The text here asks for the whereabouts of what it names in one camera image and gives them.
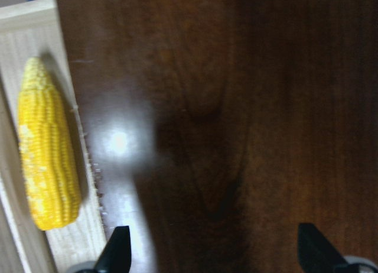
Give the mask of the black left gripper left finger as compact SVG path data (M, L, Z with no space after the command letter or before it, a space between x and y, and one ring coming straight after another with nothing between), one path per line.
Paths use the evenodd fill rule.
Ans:
M94 270L95 272L127 273L130 271L131 263L132 251L129 226L115 227L94 266Z

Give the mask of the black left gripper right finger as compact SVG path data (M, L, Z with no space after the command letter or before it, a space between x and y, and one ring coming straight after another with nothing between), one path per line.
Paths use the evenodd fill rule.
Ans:
M312 223L298 225L298 262L304 272L340 272L346 259Z

